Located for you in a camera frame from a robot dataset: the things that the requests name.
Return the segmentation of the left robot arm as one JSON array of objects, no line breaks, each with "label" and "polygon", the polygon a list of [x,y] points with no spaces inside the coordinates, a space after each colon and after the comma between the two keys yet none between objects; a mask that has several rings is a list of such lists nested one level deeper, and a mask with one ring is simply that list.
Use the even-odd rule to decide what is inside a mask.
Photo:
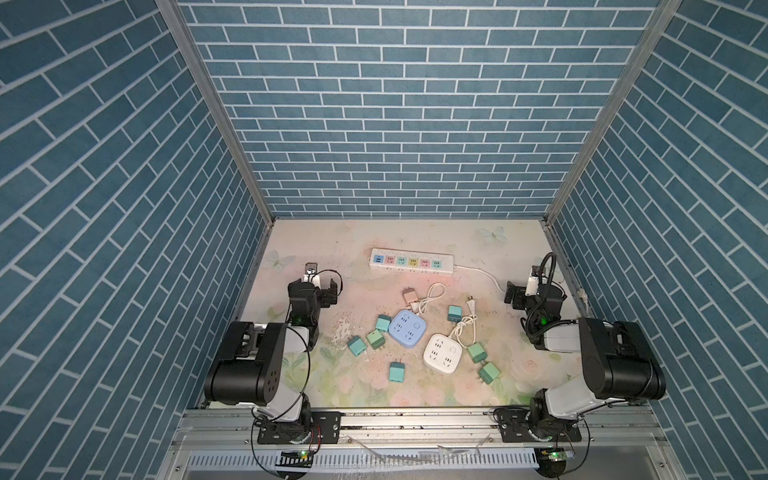
[{"label": "left robot arm", "polygon": [[205,377],[205,399],[250,406],[258,420],[303,422],[310,403],[302,388],[283,383],[284,354],[298,351],[310,357],[321,311],[335,305],[342,291],[341,279],[322,287],[319,273],[307,273],[287,287],[289,308],[283,322],[230,323]]}]

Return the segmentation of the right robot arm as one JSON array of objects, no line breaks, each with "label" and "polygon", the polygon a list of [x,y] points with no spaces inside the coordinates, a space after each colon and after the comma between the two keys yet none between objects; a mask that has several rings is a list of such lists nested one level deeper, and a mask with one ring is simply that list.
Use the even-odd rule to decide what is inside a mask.
[{"label": "right robot arm", "polygon": [[539,390],[531,400],[527,425],[539,438],[565,432],[580,416],[604,406],[658,400],[666,393],[666,378],[637,324],[565,319],[566,299],[560,286],[540,277],[527,286],[508,283],[505,292],[504,302],[524,313],[521,326],[535,349],[581,358],[581,374]]}]

